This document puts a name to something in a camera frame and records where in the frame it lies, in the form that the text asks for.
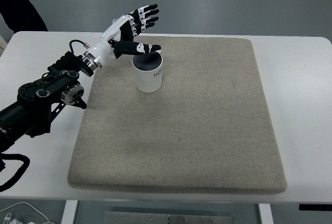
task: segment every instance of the table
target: table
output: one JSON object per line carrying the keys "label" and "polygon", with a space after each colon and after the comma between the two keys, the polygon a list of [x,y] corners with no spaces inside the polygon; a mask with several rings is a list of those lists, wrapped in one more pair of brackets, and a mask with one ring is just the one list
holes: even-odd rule
{"label": "table", "polygon": [[[64,55],[72,39],[96,44],[101,33],[18,32],[0,57],[0,109],[16,101],[18,88],[34,81]],[[65,107],[51,133],[24,136],[6,151],[21,153],[31,164],[19,182],[0,198],[66,200],[162,200],[243,203],[332,202],[332,45],[321,37],[172,35],[150,36],[238,37],[252,41],[288,183],[275,195],[155,194],[73,189],[67,173],[83,110]],[[75,54],[84,48],[75,43]],[[86,101],[92,78],[79,81]],[[6,162],[3,184],[20,166]]]}

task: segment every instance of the cup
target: cup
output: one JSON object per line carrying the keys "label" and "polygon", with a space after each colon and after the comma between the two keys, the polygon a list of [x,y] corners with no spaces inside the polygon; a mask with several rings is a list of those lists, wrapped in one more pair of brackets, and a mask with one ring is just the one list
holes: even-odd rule
{"label": "cup", "polygon": [[132,64],[136,86],[140,91],[153,93],[161,87],[162,62],[161,50],[134,56]]}

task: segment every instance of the gray felt pad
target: gray felt pad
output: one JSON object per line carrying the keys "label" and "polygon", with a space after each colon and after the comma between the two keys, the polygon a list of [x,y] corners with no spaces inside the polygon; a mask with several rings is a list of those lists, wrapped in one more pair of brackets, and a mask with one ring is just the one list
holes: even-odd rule
{"label": "gray felt pad", "polygon": [[286,180],[252,44],[139,37],[162,46],[161,88],[135,86],[132,56],[98,71],[68,182],[132,192],[278,193]]}

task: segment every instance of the person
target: person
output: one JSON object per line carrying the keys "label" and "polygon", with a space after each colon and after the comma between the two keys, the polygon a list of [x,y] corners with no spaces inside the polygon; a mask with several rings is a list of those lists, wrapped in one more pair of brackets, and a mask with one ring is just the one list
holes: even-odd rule
{"label": "person", "polygon": [[[1,0],[0,14],[14,33],[48,31],[43,19],[29,0]],[[0,45],[0,49],[3,51],[6,46],[3,38],[0,38]]]}

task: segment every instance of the black cable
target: black cable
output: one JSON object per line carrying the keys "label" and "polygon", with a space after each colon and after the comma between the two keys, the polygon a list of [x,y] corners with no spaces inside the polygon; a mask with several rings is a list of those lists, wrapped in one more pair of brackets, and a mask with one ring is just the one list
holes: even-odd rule
{"label": "black cable", "polygon": [[78,43],[81,43],[81,44],[85,44],[83,41],[81,41],[81,40],[77,40],[77,39],[74,39],[74,40],[71,40],[70,42],[69,42],[69,47],[70,47],[70,49],[71,49],[71,53],[72,54],[74,54],[74,49],[73,49],[73,43],[74,42],[78,42]]}
{"label": "black cable", "polygon": [[[14,176],[8,180],[6,183],[0,186],[0,192],[3,192],[9,188],[11,188],[17,181],[21,178],[21,176],[26,171],[27,167],[30,164],[30,159],[24,155],[21,154],[0,154],[0,160],[19,160],[22,161],[23,164],[21,167],[16,171]],[[5,168],[5,163],[2,161],[2,169]]]}

